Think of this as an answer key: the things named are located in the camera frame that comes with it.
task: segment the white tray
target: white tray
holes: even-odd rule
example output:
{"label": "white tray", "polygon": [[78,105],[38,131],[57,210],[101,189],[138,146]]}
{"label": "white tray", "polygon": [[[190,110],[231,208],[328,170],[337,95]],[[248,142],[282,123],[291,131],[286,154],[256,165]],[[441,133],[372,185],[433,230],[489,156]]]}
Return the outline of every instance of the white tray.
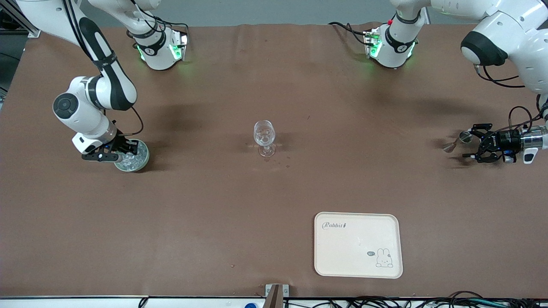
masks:
{"label": "white tray", "polygon": [[314,267],[322,276],[395,279],[403,273],[392,215],[321,212],[314,239]]}

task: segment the rabbit logo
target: rabbit logo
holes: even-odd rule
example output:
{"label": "rabbit logo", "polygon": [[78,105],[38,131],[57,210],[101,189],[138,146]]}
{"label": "rabbit logo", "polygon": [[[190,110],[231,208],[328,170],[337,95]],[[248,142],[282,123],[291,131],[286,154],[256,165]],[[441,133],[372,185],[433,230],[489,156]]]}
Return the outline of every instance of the rabbit logo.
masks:
{"label": "rabbit logo", "polygon": [[377,264],[376,267],[394,267],[392,264],[392,257],[388,249],[379,248],[377,250]]}

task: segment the brown table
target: brown table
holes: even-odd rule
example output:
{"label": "brown table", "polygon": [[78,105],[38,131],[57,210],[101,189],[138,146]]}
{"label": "brown table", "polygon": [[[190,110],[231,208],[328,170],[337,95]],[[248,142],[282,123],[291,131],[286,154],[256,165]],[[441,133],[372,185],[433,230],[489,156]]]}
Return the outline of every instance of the brown table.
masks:
{"label": "brown table", "polygon": [[[189,62],[163,72],[106,29],[146,124],[152,158],[136,174],[80,159],[51,105],[96,69],[74,45],[29,40],[0,118],[0,294],[253,295],[283,282],[296,296],[548,297],[548,155],[481,166],[455,159],[470,149],[440,150],[474,123],[502,127],[515,105],[535,110],[529,91],[475,75],[459,52],[471,28],[425,26],[398,70],[331,26],[192,28]],[[254,147],[260,119],[278,133],[270,160]],[[321,211],[395,215],[403,276],[316,274]]]}

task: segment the gray floor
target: gray floor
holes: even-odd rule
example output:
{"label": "gray floor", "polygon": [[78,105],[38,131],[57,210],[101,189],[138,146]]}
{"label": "gray floor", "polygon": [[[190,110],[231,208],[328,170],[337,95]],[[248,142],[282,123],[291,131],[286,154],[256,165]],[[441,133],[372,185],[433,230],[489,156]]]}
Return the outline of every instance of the gray floor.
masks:
{"label": "gray floor", "polygon": [[[112,16],[83,1],[81,9],[100,27],[120,27]],[[429,10],[433,24],[466,23]],[[189,26],[241,24],[316,24],[331,21],[364,24],[386,21],[394,14],[388,0],[163,0],[154,15]],[[27,38],[0,35],[0,52],[20,58]],[[9,89],[18,61],[0,54],[0,87]],[[0,109],[3,90],[0,89]]]}

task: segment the glass base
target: glass base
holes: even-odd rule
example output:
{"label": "glass base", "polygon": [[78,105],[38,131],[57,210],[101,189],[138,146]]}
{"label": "glass base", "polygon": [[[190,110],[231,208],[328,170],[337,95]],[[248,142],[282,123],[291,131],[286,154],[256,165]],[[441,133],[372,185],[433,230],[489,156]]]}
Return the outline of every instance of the glass base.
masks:
{"label": "glass base", "polygon": [[137,145],[137,155],[131,153],[123,154],[118,153],[122,156],[122,161],[119,163],[114,163],[114,166],[124,172],[135,172],[143,169],[146,166],[146,163],[149,162],[150,152],[149,148],[144,142],[139,139],[130,139],[130,141],[138,141]]}
{"label": "glass base", "polygon": [[259,146],[259,155],[269,158],[276,153],[276,146],[271,144],[269,146]]}

